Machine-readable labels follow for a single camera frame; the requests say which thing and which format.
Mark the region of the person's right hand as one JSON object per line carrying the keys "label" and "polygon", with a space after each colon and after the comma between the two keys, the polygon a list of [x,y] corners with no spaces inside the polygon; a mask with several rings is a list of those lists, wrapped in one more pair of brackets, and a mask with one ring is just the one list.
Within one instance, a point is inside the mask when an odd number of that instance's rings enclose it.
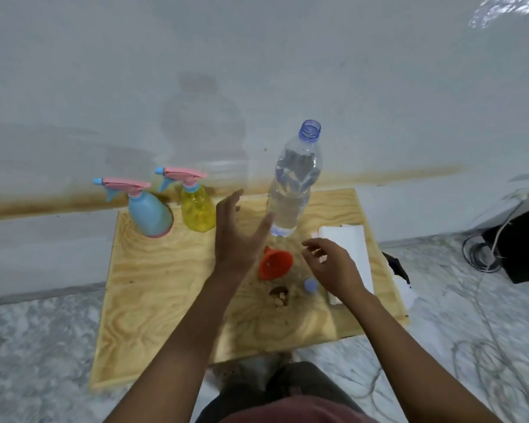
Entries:
{"label": "person's right hand", "polygon": [[322,276],[319,283],[343,304],[358,303],[373,296],[363,284],[347,250],[322,238],[307,239],[302,246],[302,251],[321,251]]}

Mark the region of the person's left hand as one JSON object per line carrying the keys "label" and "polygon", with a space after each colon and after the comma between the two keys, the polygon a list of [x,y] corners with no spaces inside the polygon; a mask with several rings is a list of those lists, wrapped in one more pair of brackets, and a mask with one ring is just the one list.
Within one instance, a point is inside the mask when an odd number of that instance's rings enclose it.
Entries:
{"label": "person's left hand", "polygon": [[237,203],[243,193],[243,189],[238,189],[221,200],[216,208],[214,273],[236,283],[240,283],[246,277],[257,261],[251,259],[248,251],[248,239],[252,234],[243,234],[237,227]]}

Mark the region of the person's left forearm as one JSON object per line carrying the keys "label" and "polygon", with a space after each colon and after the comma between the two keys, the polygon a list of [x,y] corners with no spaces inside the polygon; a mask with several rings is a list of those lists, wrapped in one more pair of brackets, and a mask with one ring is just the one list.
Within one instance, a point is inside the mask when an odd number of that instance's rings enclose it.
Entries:
{"label": "person's left forearm", "polygon": [[104,423],[189,423],[220,324],[247,271],[217,267]]}

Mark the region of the person's right forearm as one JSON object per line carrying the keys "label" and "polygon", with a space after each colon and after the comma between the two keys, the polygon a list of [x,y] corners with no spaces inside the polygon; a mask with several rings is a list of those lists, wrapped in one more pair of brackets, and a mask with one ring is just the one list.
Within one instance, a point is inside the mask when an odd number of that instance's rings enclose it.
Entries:
{"label": "person's right forearm", "polygon": [[502,423],[363,286],[336,295],[364,330],[409,423]]}

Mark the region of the orange plastic funnel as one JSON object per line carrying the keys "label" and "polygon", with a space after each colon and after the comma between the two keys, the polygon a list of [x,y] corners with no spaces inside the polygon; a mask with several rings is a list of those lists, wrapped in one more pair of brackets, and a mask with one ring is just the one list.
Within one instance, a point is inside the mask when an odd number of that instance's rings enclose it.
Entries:
{"label": "orange plastic funnel", "polygon": [[288,274],[293,262],[294,257],[289,251],[266,246],[258,267],[258,279],[260,281],[272,281],[282,278]]}

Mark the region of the white folded paper towel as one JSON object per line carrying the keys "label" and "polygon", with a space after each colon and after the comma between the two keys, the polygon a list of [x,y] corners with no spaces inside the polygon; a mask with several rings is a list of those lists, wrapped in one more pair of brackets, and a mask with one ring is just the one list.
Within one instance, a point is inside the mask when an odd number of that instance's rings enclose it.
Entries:
{"label": "white folded paper towel", "polygon": [[317,233],[312,233],[313,239],[317,237],[329,239],[347,250],[354,261],[363,284],[370,293],[374,293],[371,265],[369,263],[368,249],[364,227],[361,225],[342,225],[340,227],[320,227]]}

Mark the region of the clear plastic water bottle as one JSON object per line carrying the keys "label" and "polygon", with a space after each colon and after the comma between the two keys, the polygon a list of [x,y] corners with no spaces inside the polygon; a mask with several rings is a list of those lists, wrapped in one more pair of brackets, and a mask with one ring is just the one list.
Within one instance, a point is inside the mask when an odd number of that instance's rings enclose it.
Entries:
{"label": "clear plastic water bottle", "polygon": [[267,212],[275,214],[270,229],[273,236],[291,235],[309,202],[311,187],[323,168],[321,131],[318,121],[305,120],[277,159],[267,205]]}

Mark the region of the yellow spray bottle pink trigger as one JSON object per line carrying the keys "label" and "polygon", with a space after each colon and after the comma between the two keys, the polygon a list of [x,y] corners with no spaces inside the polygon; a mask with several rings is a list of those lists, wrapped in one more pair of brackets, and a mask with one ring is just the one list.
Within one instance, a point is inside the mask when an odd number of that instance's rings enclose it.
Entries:
{"label": "yellow spray bottle pink trigger", "polygon": [[180,206],[186,227],[199,233],[205,233],[216,227],[215,205],[198,181],[207,177],[206,172],[178,167],[157,167],[155,173],[162,176],[159,192],[164,191],[172,183],[182,183]]}

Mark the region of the small black object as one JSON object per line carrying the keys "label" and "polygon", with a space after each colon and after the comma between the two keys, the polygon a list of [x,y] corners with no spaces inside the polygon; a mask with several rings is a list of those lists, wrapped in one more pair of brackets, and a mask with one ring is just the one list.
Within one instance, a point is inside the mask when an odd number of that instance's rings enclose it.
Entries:
{"label": "small black object", "polygon": [[411,285],[409,276],[406,273],[405,269],[403,268],[399,259],[385,252],[382,252],[382,255],[386,258],[386,261],[390,267],[390,270],[394,273],[394,275],[401,277],[408,285]]}

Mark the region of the blue spray bottle pink trigger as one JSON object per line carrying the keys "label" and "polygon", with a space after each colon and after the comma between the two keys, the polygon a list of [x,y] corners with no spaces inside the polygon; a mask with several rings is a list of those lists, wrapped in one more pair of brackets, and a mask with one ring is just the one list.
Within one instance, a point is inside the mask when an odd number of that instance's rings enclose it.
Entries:
{"label": "blue spray bottle pink trigger", "polygon": [[170,232],[173,215],[167,205],[147,191],[151,183],[119,177],[95,178],[92,182],[106,191],[107,202],[117,193],[127,195],[130,217],[144,236],[156,239]]}

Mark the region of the person's dark trousers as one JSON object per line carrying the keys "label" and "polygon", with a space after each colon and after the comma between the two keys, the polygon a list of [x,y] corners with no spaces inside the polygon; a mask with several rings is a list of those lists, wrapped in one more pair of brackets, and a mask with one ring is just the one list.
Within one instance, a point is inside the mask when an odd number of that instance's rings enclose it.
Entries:
{"label": "person's dark trousers", "polygon": [[234,412],[297,395],[331,400],[366,414],[315,364],[291,362],[278,370],[264,389],[237,385],[225,391],[219,391],[218,396],[201,411],[195,423],[219,423]]}

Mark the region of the person's foot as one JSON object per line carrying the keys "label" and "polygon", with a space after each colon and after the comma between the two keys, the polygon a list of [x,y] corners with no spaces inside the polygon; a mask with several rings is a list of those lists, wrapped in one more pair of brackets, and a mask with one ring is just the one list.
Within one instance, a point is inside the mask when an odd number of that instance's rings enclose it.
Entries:
{"label": "person's foot", "polygon": [[211,365],[209,369],[220,392],[237,385],[260,389],[266,386],[278,370],[297,361],[293,352],[279,352],[220,362]]}

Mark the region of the person's pink shirt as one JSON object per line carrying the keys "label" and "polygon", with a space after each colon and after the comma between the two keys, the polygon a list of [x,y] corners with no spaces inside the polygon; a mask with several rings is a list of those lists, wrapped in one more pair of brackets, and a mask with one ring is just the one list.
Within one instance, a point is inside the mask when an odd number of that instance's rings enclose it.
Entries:
{"label": "person's pink shirt", "polygon": [[297,395],[251,407],[219,423],[379,423],[366,414],[331,400]]}

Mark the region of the black box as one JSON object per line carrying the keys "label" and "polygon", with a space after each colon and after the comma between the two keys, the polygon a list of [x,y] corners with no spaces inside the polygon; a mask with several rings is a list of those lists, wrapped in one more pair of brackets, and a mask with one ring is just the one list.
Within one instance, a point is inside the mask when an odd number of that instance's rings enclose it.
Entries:
{"label": "black box", "polygon": [[529,187],[503,197],[476,228],[494,249],[488,271],[503,269],[514,284],[529,282]]}

